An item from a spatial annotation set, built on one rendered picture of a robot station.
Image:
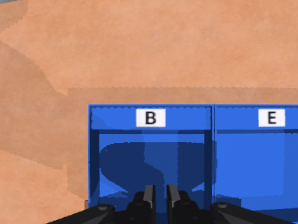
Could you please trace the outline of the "blue three-compartment bin rack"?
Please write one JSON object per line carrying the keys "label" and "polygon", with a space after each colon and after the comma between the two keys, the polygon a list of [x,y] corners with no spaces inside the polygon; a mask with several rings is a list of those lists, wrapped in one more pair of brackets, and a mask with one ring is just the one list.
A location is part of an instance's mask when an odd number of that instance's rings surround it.
{"label": "blue three-compartment bin rack", "polygon": [[124,211],[155,185],[156,224],[168,224],[171,184],[199,209],[224,201],[298,223],[298,104],[88,104],[88,208]]}

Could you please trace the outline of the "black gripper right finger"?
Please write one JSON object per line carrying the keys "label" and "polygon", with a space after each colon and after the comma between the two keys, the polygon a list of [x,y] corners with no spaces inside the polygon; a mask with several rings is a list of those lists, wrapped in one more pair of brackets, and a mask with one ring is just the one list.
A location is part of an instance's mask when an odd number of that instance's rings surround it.
{"label": "black gripper right finger", "polygon": [[166,188],[168,224],[296,224],[226,202],[212,203],[210,210],[199,209],[176,184]]}

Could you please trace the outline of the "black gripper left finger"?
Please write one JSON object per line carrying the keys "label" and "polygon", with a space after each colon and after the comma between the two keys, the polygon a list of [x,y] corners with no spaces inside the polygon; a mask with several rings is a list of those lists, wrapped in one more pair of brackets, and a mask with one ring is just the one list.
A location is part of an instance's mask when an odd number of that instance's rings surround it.
{"label": "black gripper left finger", "polygon": [[[117,218],[118,217],[118,218]],[[124,211],[115,206],[99,204],[46,224],[155,224],[155,185],[135,193]]]}

